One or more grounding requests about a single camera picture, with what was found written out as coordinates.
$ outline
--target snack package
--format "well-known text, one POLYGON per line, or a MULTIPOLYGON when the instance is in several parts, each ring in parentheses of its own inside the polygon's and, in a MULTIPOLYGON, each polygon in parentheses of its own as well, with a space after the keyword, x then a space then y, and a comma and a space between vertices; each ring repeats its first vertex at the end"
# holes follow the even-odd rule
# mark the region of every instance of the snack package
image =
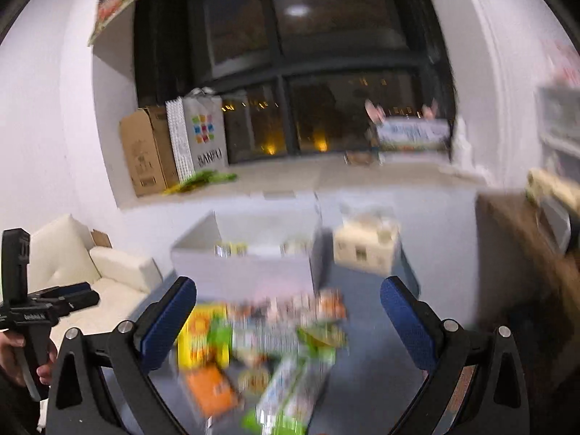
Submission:
POLYGON ((234 357, 249 368, 258 368, 268 357, 252 350, 233 350, 234 357))
POLYGON ((300 328, 298 336, 310 347, 315 348, 341 348, 346 345, 346 334, 332 324, 300 328))
POLYGON ((242 400, 215 364, 182 372, 182 378, 191 395, 194 414, 207 433, 216 422, 241 407, 242 400))
POLYGON ((318 295, 273 298, 257 304, 229 304, 227 316, 228 321, 240 325, 296 328, 344 319, 346 309, 338 290, 323 289, 318 295))
POLYGON ((262 395, 269 383, 270 373, 266 368, 246 369, 238 378, 239 390, 249 395, 262 395))
POLYGON ((248 325, 232 328, 231 348, 235 352, 282 356, 298 354, 302 346, 294 329, 248 325))
POLYGON ((199 368, 215 360, 227 368, 230 353, 227 344, 211 344, 209 334, 216 321, 225 320, 225 304, 198 304, 178 335, 178 365, 181 370, 199 368))
POLYGON ((262 435, 305 435, 331 367, 319 359, 283 359, 244 426, 262 435))
POLYGON ((218 242, 215 245, 215 254, 218 257, 243 256, 248 252, 248 244, 245 242, 218 242))

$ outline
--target white storage box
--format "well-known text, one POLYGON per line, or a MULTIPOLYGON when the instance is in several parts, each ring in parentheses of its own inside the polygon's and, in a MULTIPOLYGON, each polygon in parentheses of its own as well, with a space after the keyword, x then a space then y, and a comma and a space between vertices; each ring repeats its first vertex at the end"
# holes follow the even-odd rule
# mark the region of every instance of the white storage box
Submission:
POLYGON ((314 204, 211 212, 173 246, 173 266, 178 276, 195 281, 201 299, 241 302, 313 293, 323 265, 320 223, 314 204), (288 239, 302 238, 311 241, 308 253, 277 252, 288 239), (244 242, 248 253, 216 256, 218 242, 244 242))

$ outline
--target white sofa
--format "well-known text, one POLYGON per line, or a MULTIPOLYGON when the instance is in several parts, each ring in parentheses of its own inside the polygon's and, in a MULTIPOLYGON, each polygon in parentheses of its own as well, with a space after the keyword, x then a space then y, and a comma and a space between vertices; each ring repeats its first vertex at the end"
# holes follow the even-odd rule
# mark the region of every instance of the white sofa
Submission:
POLYGON ((71 215, 31 235, 28 292, 82 281, 99 293, 100 303, 60 320, 50 334, 58 348, 71 327, 86 335, 110 332, 162 279, 151 258, 96 247, 88 228, 71 215))

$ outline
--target cardboard box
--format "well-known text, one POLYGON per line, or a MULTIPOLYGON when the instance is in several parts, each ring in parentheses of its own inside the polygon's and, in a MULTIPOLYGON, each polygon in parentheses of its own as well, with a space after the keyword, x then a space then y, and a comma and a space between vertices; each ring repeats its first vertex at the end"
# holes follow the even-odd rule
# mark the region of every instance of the cardboard box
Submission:
POLYGON ((165 108, 138 109, 121 120, 119 130, 137 196, 161 193, 179 182, 165 108))
POLYGON ((323 269, 320 223, 314 204, 211 212, 173 246, 173 266, 178 276, 195 281, 202 299, 242 302, 312 294, 323 269), (309 253, 272 253, 299 237, 311 240, 309 253), (216 256, 218 242, 245 242, 248 254, 216 256), (268 254, 252 254, 256 250, 268 254))

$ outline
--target human hand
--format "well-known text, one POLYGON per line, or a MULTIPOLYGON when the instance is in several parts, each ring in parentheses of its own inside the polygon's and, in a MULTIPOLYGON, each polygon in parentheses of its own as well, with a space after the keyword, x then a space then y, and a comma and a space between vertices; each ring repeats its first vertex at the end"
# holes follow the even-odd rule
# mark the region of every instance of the human hand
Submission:
MULTIPOLYGON (((6 375, 19 386, 26 386, 22 368, 16 360, 14 348, 22 348, 26 345, 24 337, 14 331, 0 332, 0 367, 6 375)), ((37 368, 37 374, 43 385, 50 385, 52 382, 52 367, 56 361, 56 346, 52 340, 48 343, 48 363, 37 368)))

